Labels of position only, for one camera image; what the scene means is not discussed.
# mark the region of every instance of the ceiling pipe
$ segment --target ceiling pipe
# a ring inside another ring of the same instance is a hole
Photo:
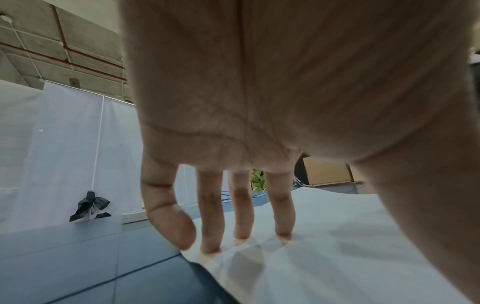
[[[115,78],[115,79],[127,81],[127,80],[126,80],[125,78],[123,78],[123,77],[119,77],[119,76],[112,75],[112,74],[109,74],[109,73],[105,73],[105,72],[102,72],[102,71],[99,71],[99,70],[95,70],[95,69],[91,69],[91,68],[88,68],[88,67],[84,67],[84,66],[81,66],[81,65],[72,63],[72,62],[68,62],[68,61],[65,61],[65,60],[62,60],[62,59],[58,59],[58,58],[55,58],[55,57],[52,57],[52,56],[40,54],[40,53],[37,53],[37,52],[34,52],[34,51],[24,50],[24,49],[22,49],[22,48],[18,48],[18,47],[16,47],[16,46],[12,46],[12,45],[9,45],[9,44],[3,43],[3,42],[0,42],[0,46],[4,46],[4,47],[7,47],[7,48],[11,48],[11,49],[17,50],[17,51],[21,51],[21,52],[33,54],[33,55],[36,55],[36,56],[39,56],[39,57],[43,57],[43,58],[47,58],[47,59],[50,59],[50,60],[53,60],[53,61],[56,61],[56,62],[61,62],[61,63],[63,63],[64,65],[71,65],[71,66],[77,67],[77,68],[79,68],[79,69],[84,69],[84,70],[87,70],[87,71],[91,71],[91,72],[94,72],[94,73],[98,73],[98,74],[101,74],[101,75],[105,75],[105,76],[108,76],[108,77],[112,77],[112,78]]]
[[[59,14],[57,13],[57,8],[52,4],[50,4],[50,7],[51,7],[51,11],[53,12],[53,16],[55,17],[56,28],[58,29],[58,33],[60,34],[62,46],[65,50],[70,51],[70,52],[75,53],[75,54],[82,55],[84,57],[90,58],[90,59],[98,61],[98,62],[102,62],[102,63],[107,64],[107,65],[114,66],[114,67],[122,69],[122,70],[124,69],[124,67],[122,67],[122,66],[116,65],[116,64],[108,62],[106,60],[103,60],[103,59],[91,56],[89,54],[85,54],[85,53],[82,53],[80,51],[69,48],[69,46],[67,44],[67,41],[65,39],[64,31],[62,29],[62,24],[60,23]]]

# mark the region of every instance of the floor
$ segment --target floor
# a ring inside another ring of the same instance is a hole
[[[362,184],[319,188],[373,192]],[[232,211],[229,203],[223,208]],[[5,304],[236,303],[147,221],[121,225],[115,216],[0,235],[0,294]]]

